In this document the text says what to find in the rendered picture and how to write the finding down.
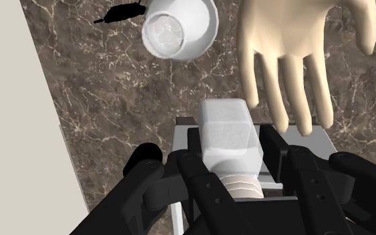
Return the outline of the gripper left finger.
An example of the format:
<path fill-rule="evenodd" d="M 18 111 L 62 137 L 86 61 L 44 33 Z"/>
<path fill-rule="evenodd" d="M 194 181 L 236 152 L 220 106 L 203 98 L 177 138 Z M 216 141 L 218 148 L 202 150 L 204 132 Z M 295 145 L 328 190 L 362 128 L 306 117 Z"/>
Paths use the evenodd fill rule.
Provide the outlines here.
<path fill-rule="evenodd" d="M 139 145 L 124 178 L 70 235 L 148 235 L 170 204 L 189 202 L 194 219 L 182 235 L 256 235 L 218 176 L 188 150 L 169 154 Z"/>

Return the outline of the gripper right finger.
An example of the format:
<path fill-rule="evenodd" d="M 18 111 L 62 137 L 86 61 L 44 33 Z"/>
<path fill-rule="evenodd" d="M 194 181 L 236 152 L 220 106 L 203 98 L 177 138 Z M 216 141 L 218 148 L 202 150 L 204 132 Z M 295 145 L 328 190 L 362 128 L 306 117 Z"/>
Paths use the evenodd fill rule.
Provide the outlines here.
<path fill-rule="evenodd" d="M 286 196 L 298 198 L 306 235 L 376 235 L 376 164 L 351 152 L 328 160 L 259 127 L 263 160 Z"/>

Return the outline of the white bottle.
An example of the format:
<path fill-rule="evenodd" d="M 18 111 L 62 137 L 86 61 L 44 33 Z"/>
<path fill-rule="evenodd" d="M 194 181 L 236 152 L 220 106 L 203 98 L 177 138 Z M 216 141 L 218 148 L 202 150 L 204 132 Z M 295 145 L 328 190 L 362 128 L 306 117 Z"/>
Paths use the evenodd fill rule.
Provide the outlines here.
<path fill-rule="evenodd" d="M 264 197 L 258 181 L 262 148 L 242 99 L 205 99 L 198 129 L 202 161 L 234 198 Z"/>

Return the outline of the grey flat box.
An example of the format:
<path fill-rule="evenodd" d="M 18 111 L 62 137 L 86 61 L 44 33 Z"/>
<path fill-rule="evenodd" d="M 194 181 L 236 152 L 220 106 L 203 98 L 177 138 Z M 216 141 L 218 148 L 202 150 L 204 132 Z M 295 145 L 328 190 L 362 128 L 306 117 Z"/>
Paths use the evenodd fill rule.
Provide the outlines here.
<path fill-rule="evenodd" d="M 172 151 L 188 148 L 188 128 L 197 128 L 198 125 L 193 117 L 176 117 L 174 137 L 172 141 Z M 332 153 L 337 150 L 326 131 L 321 126 L 313 126 L 313 131 L 309 136 L 301 136 L 296 125 L 290 125 L 288 130 L 281 135 L 283 139 L 291 145 L 304 146 L 310 149 L 318 157 L 327 160 Z M 269 176 L 267 167 L 263 164 L 258 176 L 264 192 L 279 192 L 281 184 L 274 182 Z M 172 214 L 173 235 L 183 235 L 184 225 L 182 219 L 182 205 L 180 202 L 170 206 Z"/>

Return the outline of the cream hand figure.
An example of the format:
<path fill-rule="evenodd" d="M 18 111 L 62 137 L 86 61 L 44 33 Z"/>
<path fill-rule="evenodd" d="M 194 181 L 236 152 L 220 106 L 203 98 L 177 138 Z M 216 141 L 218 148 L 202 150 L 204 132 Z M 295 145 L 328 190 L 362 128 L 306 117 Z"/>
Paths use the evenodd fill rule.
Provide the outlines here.
<path fill-rule="evenodd" d="M 312 117 L 304 88 L 308 77 L 319 124 L 333 125 L 324 53 L 325 19 L 331 8 L 345 6 L 355 21 L 356 44 L 371 55 L 376 43 L 376 0 L 242 0 L 238 8 L 236 52 L 247 106 L 259 103 L 254 64 L 259 63 L 269 114 L 276 130 L 287 131 L 285 90 L 299 133 L 309 135 Z"/>

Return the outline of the white bowl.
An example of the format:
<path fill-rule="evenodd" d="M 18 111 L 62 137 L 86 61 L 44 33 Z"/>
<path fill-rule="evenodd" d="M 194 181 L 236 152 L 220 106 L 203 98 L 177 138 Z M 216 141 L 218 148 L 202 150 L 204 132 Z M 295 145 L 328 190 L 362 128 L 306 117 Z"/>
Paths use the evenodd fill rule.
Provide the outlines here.
<path fill-rule="evenodd" d="M 189 61 L 210 48 L 218 25 L 213 0 L 148 0 L 142 42 L 154 57 Z"/>

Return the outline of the small black object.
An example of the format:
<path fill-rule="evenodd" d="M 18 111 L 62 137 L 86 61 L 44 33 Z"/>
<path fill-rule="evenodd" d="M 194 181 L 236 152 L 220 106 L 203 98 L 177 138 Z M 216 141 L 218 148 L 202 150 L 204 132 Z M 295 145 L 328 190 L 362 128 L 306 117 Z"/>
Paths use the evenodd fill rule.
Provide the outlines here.
<path fill-rule="evenodd" d="M 141 0 L 133 3 L 125 3 L 111 7 L 103 18 L 95 20 L 94 23 L 112 23 L 124 21 L 143 15 L 147 7 L 140 4 Z"/>

